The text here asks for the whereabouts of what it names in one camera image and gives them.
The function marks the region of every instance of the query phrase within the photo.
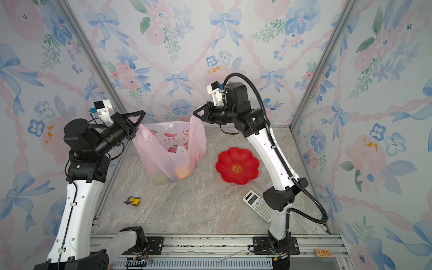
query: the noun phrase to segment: blue flower pattern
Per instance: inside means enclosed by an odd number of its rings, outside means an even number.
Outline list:
[[[56,201],[50,208],[48,215],[45,217],[42,225],[44,227],[44,235],[57,236],[60,228],[61,218],[63,217],[66,197]]]
[[[407,140],[405,137],[401,136],[398,132],[395,132],[391,137],[385,138],[384,143],[387,146],[385,152],[389,156],[395,156],[398,152],[405,152],[407,150],[407,147],[405,146],[406,142]]]
[[[66,26],[63,17],[60,15],[53,2],[47,1],[42,9],[42,14],[45,25],[48,29],[52,30],[57,41],[63,44],[63,46],[66,45],[66,43],[70,44],[72,33]]]
[[[42,120],[53,118],[55,115],[55,112],[50,108],[48,101],[38,101],[37,105],[35,106],[35,112],[39,114],[39,117]]]
[[[176,115],[188,115],[192,113],[192,104],[186,99],[173,100],[170,104],[172,113]]]
[[[326,147],[326,138],[321,130],[315,130],[311,136],[311,145],[314,148],[314,152],[322,155]]]
[[[27,131],[30,134],[34,134],[37,137],[40,137],[42,135],[42,132],[44,132],[45,129],[45,123],[41,121],[36,121],[35,119],[30,120],[30,126],[27,128]]]
[[[340,235],[351,245],[359,245],[359,238],[357,237],[356,231],[348,224],[345,223],[346,230],[348,234],[344,231],[340,231]],[[396,266],[393,260],[386,254],[382,252],[382,241],[379,238],[372,237],[367,235],[363,239],[362,245],[365,250],[369,253],[372,260],[376,264],[379,270],[385,270],[385,266],[387,266],[390,270],[396,270]]]
[[[215,66],[218,63],[214,55],[212,55],[210,57],[207,57],[206,61],[207,61],[207,66],[208,67]]]
[[[127,61],[131,69],[134,70],[136,68],[134,61],[138,60],[138,57],[135,54],[130,55],[126,48],[122,48],[121,50],[116,49],[115,52],[117,53],[116,58],[120,63],[124,65]]]
[[[301,35],[305,31],[311,31],[320,21],[320,8],[316,0],[309,0],[300,5],[298,9],[292,7],[286,13],[288,19],[284,29],[287,35]]]
[[[371,135],[372,138],[377,140],[378,142],[381,142],[384,140],[384,133],[386,131],[386,128],[384,126],[380,126],[378,123],[376,123],[371,131],[369,132],[369,135]]]

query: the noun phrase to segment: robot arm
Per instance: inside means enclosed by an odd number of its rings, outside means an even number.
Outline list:
[[[90,230],[99,195],[104,187],[110,160],[106,154],[123,140],[135,137],[145,116],[144,111],[120,114],[112,112],[108,100],[95,102],[104,124],[90,124],[86,119],[75,119],[64,128],[64,141],[71,147],[70,166],[66,174],[67,199],[64,214],[47,262],[35,270],[107,269],[125,250],[142,252],[147,247],[140,227],[125,228],[116,237],[102,244],[99,252],[90,254]],[[129,117],[139,116],[133,123]]]
[[[233,76],[241,77],[249,84],[257,96],[260,109],[251,108],[244,84],[226,84],[228,79]],[[289,242],[290,211],[299,213],[317,223],[327,222],[327,214],[320,203],[305,190],[308,185],[306,178],[300,178],[289,165],[283,153],[279,151],[279,146],[273,139],[273,130],[267,119],[261,97],[252,82],[242,74],[232,73],[225,78],[222,85],[214,82],[207,87],[207,91],[211,93],[213,102],[207,102],[204,106],[195,110],[194,115],[209,124],[218,124],[220,126],[234,123],[235,128],[243,133],[244,137],[248,139],[260,155],[273,183],[273,186],[263,194],[264,200],[272,209],[268,233],[269,246],[276,254],[285,252],[289,250],[287,243]],[[301,191],[320,208],[323,219],[314,219],[297,209],[291,208],[294,196]]]

